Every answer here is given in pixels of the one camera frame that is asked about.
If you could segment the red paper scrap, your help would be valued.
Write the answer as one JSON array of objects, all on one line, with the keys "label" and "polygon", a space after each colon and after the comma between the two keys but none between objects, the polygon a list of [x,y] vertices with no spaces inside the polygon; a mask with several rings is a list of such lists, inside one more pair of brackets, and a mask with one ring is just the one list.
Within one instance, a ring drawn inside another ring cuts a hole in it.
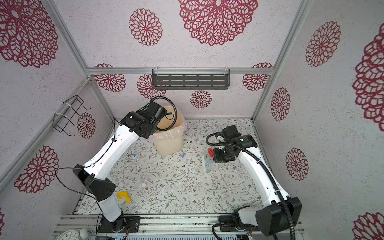
[{"label": "red paper scrap", "polygon": [[214,157],[214,151],[213,151],[212,148],[209,148],[209,149],[208,149],[208,154],[210,155],[211,158]]}]

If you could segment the teal hand brush white bristles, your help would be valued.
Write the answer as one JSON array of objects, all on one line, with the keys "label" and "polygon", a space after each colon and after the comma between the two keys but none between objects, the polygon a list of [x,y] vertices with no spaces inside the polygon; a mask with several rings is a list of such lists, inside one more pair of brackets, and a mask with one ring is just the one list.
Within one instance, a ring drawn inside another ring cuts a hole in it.
[{"label": "teal hand brush white bristles", "polygon": [[202,156],[202,166],[205,174],[210,173],[213,170],[214,160],[210,155],[204,154]]}]

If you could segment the beige trash bin with liner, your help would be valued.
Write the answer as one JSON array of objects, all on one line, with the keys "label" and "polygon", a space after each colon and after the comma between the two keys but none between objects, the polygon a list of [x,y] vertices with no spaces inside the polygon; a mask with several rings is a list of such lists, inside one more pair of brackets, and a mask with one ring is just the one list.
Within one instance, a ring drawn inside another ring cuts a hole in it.
[{"label": "beige trash bin with liner", "polygon": [[179,109],[177,109],[177,112],[176,123],[170,130],[164,132],[157,130],[155,134],[148,138],[148,141],[154,144],[161,156],[174,154],[183,148],[187,124],[183,113]]}]

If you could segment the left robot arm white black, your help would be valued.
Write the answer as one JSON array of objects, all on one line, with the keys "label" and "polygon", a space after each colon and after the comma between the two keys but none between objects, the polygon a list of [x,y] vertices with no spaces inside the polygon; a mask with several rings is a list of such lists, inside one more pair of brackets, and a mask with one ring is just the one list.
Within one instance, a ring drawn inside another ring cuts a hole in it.
[{"label": "left robot arm white black", "polygon": [[148,139],[157,131],[168,131],[176,124],[178,112],[175,104],[166,97],[162,99],[172,106],[172,113],[156,103],[158,97],[154,97],[139,110],[127,113],[119,125],[114,126],[113,137],[93,158],[84,165],[72,168],[86,188],[86,196],[93,198],[101,210],[102,226],[112,232],[122,232],[128,226],[125,214],[113,195],[116,185],[108,179],[108,175],[123,153],[139,138]]}]

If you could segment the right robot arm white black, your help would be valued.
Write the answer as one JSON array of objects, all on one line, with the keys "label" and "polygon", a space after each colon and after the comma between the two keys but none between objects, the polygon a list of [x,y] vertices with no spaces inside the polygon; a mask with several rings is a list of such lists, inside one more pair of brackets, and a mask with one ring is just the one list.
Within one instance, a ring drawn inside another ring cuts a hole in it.
[{"label": "right robot arm white black", "polygon": [[213,235],[220,239],[221,232],[261,232],[266,237],[277,239],[277,234],[288,230],[290,238],[296,239],[295,227],[299,221],[302,203],[291,197],[279,184],[267,166],[257,142],[251,135],[241,135],[237,127],[225,127],[220,132],[206,137],[206,144],[213,148],[216,164],[239,160],[247,169],[259,190],[263,208],[252,206],[237,208],[231,216],[220,216],[219,223],[212,226]]}]

